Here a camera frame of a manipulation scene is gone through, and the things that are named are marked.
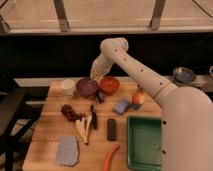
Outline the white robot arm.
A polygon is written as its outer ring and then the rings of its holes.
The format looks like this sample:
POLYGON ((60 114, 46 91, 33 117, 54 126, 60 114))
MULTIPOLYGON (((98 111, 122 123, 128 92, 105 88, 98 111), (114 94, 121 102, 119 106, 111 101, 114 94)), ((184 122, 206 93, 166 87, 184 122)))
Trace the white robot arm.
POLYGON ((213 101, 201 90, 178 87, 131 57, 128 41, 108 38, 93 62, 94 78, 120 66, 162 108, 162 171, 213 171, 213 101))

